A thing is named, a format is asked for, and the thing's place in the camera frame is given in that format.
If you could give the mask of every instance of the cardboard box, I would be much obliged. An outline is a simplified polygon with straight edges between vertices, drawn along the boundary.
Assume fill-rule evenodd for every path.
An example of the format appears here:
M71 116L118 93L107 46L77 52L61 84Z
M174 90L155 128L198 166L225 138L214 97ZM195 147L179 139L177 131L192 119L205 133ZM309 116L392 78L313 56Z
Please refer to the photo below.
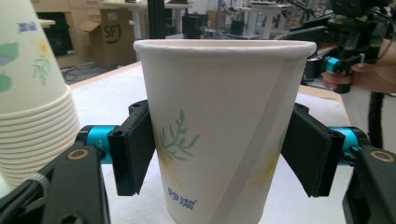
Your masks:
M108 68L136 62L134 29L127 9L101 9L100 22L84 21L79 29L89 33L92 58L97 66Z

